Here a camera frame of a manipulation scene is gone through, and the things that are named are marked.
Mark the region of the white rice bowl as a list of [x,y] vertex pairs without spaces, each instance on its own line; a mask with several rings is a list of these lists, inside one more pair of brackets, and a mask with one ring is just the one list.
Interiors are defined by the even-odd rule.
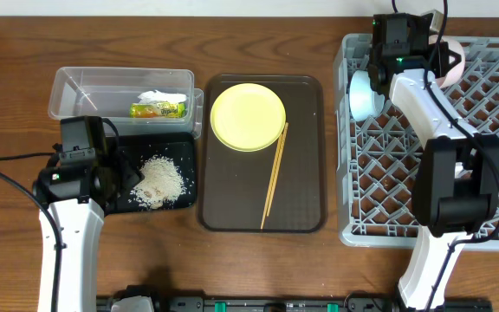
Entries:
[[462,45],[453,38],[443,36],[439,43],[439,53],[431,63],[436,84],[440,88],[447,88],[459,82],[464,67],[465,53]]

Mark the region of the light blue bowl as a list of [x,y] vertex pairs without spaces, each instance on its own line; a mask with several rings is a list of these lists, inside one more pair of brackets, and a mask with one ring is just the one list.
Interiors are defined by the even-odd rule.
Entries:
[[386,102],[384,95],[372,90],[368,73],[363,70],[353,73],[348,95],[351,115],[358,122],[379,117]]

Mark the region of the rice pile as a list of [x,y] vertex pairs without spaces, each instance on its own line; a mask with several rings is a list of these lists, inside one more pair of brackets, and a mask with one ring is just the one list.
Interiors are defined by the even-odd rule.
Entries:
[[144,178],[131,190],[142,207],[157,210],[174,204],[186,191],[185,182],[173,160],[155,155],[140,168]]

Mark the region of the green snack wrapper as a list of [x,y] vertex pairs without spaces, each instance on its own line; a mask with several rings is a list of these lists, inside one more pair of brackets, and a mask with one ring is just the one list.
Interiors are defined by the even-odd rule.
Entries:
[[147,104],[132,104],[131,118],[182,118],[185,116],[184,103],[154,102]]

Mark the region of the white tissue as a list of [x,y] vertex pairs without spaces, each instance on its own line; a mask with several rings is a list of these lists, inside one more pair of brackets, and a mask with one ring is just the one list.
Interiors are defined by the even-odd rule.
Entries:
[[186,94],[164,93],[158,90],[146,91],[138,96],[139,104],[154,102],[182,103],[187,100]]

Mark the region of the wooden chopstick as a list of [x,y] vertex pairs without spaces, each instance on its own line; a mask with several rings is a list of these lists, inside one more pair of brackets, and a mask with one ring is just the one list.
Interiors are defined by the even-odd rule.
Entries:
[[269,187],[268,187],[268,191],[267,191],[265,205],[263,208],[262,221],[260,224],[261,230],[263,229],[263,227],[265,225],[265,221],[266,221],[267,217],[269,216],[270,207],[272,205],[272,201],[274,198],[275,186],[276,186],[278,173],[280,170],[280,165],[282,162],[282,153],[283,153],[283,148],[284,148],[284,144],[285,144],[285,139],[287,136],[288,126],[289,126],[289,124],[286,122],[284,125],[284,128],[283,128],[282,134],[280,135],[280,137],[277,141],[277,146],[276,146],[276,150],[275,150],[275,158],[274,158],[272,171],[271,171],[271,175],[270,175],[270,179],[269,179]]
[[272,185],[272,188],[271,188],[271,192],[270,192],[270,197],[269,197],[269,205],[268,205],[268,209],[266,211],[266,217],[268,217],[270,215],[270,211],[271,211],[271,208],[272,208],[272,203],[273,203],[273,200],[274,200],[274,196],[275,196],[275,189],[276,189],[276,185],[277,185],[277,180],[278,180],[278,176],[279,176],[279,172],[280,172],[280,167],[281,167],[281,163],[282,163],[282,155],[283,155],[283,150],[284,150],[284,147],[285,147],[285,141],[286,141],[286,138],[287,138],[287,134],[288,134],[288,127],[289,127],[289,123],[286,122],[285,123],[285,127],[283,129],[283,132],[282,132],[282,136],[279,140],[279,148],[278,148],[278,155],[276,157],[276,161],[275,161],[275,172],[274,172],[274,177],[273,177],[273,185]]

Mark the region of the yellow round plate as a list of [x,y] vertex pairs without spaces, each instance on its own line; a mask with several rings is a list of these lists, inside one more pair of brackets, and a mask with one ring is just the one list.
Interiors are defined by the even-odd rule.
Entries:
[[281,98],[270,88],[241,83],[225,89],[211,106],[211,129],[238,152],[255,152],[275,143],[287,121]]

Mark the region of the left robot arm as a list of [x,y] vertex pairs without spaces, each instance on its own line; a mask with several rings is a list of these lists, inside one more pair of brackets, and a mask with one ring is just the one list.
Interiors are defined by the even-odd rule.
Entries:
[[97,116],[61,120],[62,141],[33,184],[42,207],[40,311],[96,309],[97,252],[106,208],[143,179],[120,150],[120,138],[107,138],[104,127],[110,123]]

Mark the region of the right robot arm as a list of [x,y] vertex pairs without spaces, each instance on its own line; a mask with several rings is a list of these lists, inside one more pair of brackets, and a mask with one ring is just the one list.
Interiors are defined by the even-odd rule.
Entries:
[[367,64],[371,88],[406,117],[423,149],[412,188],[420,228],[398,284],[400,306],[432,311],[466,244],[499,207],[499,138],[479,133],[450,104],[444,88],[464,69],[463,47],[444,37],[440,12],[378,14]]

